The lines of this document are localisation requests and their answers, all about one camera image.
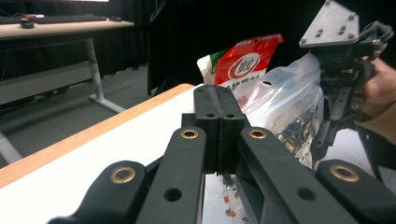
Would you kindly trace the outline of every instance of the white tabletop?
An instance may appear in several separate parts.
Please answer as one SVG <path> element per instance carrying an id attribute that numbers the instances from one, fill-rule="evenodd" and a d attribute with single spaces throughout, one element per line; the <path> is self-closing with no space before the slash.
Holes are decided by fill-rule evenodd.
<path id="1" fill-rule="evenodd" d="M 108 165 L 125 160 L 148 165 L 161 157 L 173 131 L 180 128 L 181 114 L 193 112 L 192 93 L 186 91 L 0 189 L 0 223 L 43 224 L 70 216 Z M 337 134 L 327 159 L 350 161 L 370 172 L 356 139 L 350 130 Z M 205 223 L 209 220 L 215 219 L 204 218 Z M 226 216 L 219 220 L 230 221 Z"/>

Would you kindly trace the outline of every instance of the wooden table edge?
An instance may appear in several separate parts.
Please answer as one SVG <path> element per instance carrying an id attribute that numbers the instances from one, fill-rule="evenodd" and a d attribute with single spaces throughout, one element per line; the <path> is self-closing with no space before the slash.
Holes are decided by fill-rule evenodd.
<path id="1" fill-rule="evenodd" d="M 193 87 L 191 84 L 180 84 L 169 91 L 165 91 L 139 105 L 131 107 L 126 111 L 0 169 L 0 189 Z"/>

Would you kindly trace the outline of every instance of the desk leg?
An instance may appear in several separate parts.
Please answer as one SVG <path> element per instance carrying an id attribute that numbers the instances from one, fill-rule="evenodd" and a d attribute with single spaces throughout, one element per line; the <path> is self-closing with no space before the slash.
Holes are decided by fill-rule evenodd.
<path id="1" fill-rule="evenodd" d="M 92 39 L 86 39 L 85 40 L 85 45 L 87 47 L 88 51 L 88 57 L 90 60 L 90 70 L 91 70 L 91 76 L 93 80 L 93 84 L 95 85 L 95 91 L 96 94 L 91 96 L 91 99 L 94 100 L 96 103 L 103 105 L 104 107 L 113 110 L 116 113 L 120 113 L 125 110 L 125 108 L 116 105 L 107 99 L 105 99 L 104 93 L 103 93 L 103 88 L 102 88 L 102 80 L 100 78 L 99 74 L 99 66 L 98 62 L 96 60 L 96 54 L 95 54 L 95 48 L 93 46 L 93 41 Z"/>
<path id="2" fill-rule="evenodd" d="M 0 154 L 8 164 L 22 159 L 18 150 L 12 146 L 8 139 L 0 132 Z"/>

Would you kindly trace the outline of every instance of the clear plastic bag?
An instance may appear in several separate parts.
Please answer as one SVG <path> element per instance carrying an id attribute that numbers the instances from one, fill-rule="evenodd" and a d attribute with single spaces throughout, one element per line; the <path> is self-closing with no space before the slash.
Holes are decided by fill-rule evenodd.
<path id="1" fill-rule="evenodd" d="M 307 53 L 257 80 L 237 99 L 242 112 L 252 126 L 276 134 L 302 164 L 311 167 L 309 149 L 323 119 L 318 59 Z"/>
<path id="2" fill-rule="evenodd" d="M 206 175 L 204 224 L 248 224 L 235 175 Z"/>

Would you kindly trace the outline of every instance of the red packaging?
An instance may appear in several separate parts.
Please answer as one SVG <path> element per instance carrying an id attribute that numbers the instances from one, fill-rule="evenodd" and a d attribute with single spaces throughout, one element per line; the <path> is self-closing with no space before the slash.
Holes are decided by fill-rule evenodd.
<path id="1" fill-rule="evenodd" d="M 244 83 L 264 75 L 277 45 L 283 42 L 281 34 L 252 37 L 238 42 L 218 60 L 215 85 L 235 91 Z"/>

